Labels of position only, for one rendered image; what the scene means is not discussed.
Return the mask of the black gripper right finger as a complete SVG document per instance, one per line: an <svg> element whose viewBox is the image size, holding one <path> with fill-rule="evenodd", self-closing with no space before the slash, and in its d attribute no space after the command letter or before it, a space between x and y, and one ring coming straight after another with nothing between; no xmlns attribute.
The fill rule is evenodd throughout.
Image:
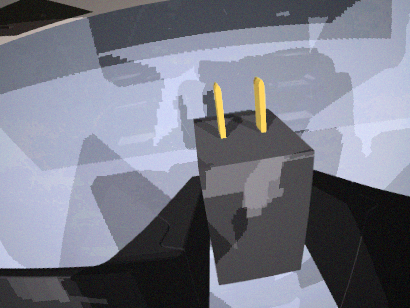
<svg viewBox="0 0 410 308"><path fill-rule="evenodd" d="M305 246L338 308L410 308L410 197L313 169Z"/></svg>

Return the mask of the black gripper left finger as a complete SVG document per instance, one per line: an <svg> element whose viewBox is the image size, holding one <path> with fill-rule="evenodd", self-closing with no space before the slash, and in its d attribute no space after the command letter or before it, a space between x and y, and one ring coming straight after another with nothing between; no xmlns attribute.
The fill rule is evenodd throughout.
<svg viewBox="0 0 410 308"><path fill-rule="evenodd" d="M0 308L210 308L210 233L200 175L108 262L0 268Z"/></svg>

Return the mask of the black two-prong plug charger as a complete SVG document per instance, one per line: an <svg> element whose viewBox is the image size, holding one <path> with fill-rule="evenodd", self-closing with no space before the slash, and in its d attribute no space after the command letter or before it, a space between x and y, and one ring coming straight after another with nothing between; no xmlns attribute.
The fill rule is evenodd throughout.
<svg viewBox="0 0 410 308"><path fill-rule="evenodd" d="M265 109L254 78L254 111L196 118L202 197L218 286L301 270L313 185L314 149Z"/></svg>

